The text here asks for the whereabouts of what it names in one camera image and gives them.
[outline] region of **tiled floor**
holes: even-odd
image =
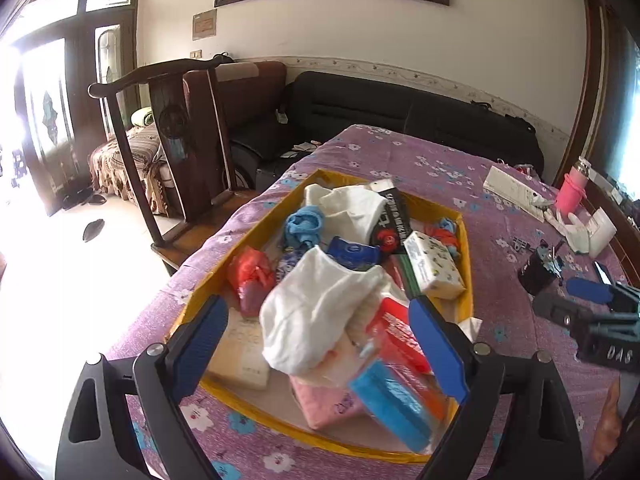
[[[84,243],[84,227],[97,218],[104,229]],[[158,218],[162,232],[176,222]],[[85,359],[108,349],[168,279],[150,243],[139,210],[114,196],[48,218],[28,178],[19,190],[0,190],[0,251],[8,261],[0,283],[0,418],[45,479],[53,478]]]

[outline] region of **wooden chair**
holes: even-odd
[[[216,60],[177,59],[139,67],[111,83],[94,83],[89,95],[107,101],[113,130],[130,186],[151,234],[152,250],[170,274],[215,234],[242,205],[258,195],[238,189],[231,159],[222,100],[218,96]],[[182,77],[192,70],[206,70],[213,101],[210,128],[195,128],[190,121]],[[134,84],[149,85],[151,107],[166,154],[184,221],[162,235],[138,170],[120,115],[116,94]]]

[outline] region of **white wall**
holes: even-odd
[[[140,0],[138,63],[234,57],[368,60],[481,89],[570,132],[582,87],[583,0],[249,0],[218,9],[217,35],[191,41],[213,0]]]

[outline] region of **door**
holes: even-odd
[[[135,68],[137,0],[35,0],[2,38],[20,51],[15,108],[24,158],[49,215],[91,184],[88,158],[113,131],[106,103],[87,88]],[[118,96],[123,122],[137,88]]]
[[[65,38],[22,54],[15,92],[22,149],[47,214],[56,212],[84,168],[75,150],[66,81]]]

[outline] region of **floral bedsheet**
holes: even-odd
[[[108,357],[132,356],[150,343],[162,340],[206,273],[270,208],[315,169],[328,168],[371,180],[393,178],[401,190],[462,212],[471,252],[474,315],[484,321],[479,340],[502,354],[530,357],[536,350],[546,349],[552,355],[574,408],[586,458],[614,373],[578,362],[576,345],[568,334],[533,316],[529,297],[516,278],[516,270],[528,256],[515,253],[510,242],[513,237],[519,237],[536,246],[544,238],[555,244],[559,235],[549,224],[482,190],[492,165],[523,180],[545,197],[552,198],[556,193],[536,179],[484,158],[382,128],[351,126],[296,163],[265,193],[240,208],[176,272],[108,352]],[[572,255],[566,246],[560,254],[568,263],[566,277],[594,278],[588,256]],[[625,279],[610,248],[598,259],[609,267],[616,279]],[[559,293],[566,292],[560,288]],[[411,479],[422,468],[351,458],[312,448],[230,410],[201,389],[184,399],[180,408],[223,480]],[[156,471],[164,473],[135,399],[130,401],[130,410],[146,460]],[[508,404],[500,403],[473,478],[488,472],[507,412]]]

